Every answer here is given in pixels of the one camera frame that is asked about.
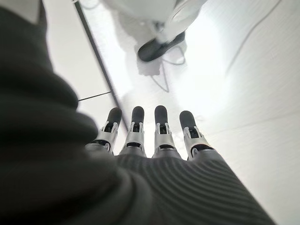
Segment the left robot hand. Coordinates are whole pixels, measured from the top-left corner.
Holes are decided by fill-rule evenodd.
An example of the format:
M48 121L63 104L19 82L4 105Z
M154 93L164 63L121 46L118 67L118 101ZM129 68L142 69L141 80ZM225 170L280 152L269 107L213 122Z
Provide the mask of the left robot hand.
M271 225L218 152L201 142L113 156L52 68L40 0L0 3L3 225Z

